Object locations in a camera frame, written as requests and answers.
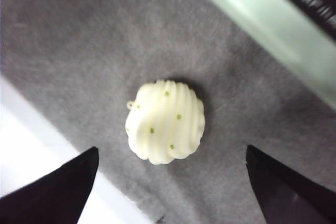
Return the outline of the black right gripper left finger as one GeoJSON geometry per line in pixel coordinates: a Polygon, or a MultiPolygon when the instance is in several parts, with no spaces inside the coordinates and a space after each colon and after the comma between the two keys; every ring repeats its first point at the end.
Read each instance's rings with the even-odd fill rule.
{"type": "Polygon", "coordinates": [[[99,166],[92,147],[53,172],[1,198],[1,223],[77,223],[99,166]]]}

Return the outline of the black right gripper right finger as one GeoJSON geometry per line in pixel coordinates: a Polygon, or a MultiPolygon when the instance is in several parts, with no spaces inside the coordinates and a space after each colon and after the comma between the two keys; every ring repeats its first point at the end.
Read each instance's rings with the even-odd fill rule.
{"type": "Polygon", "coordinates": [[[335,223],[335,192],[253,145],[246,149],[246,167],[266,223],[335,223]]]}

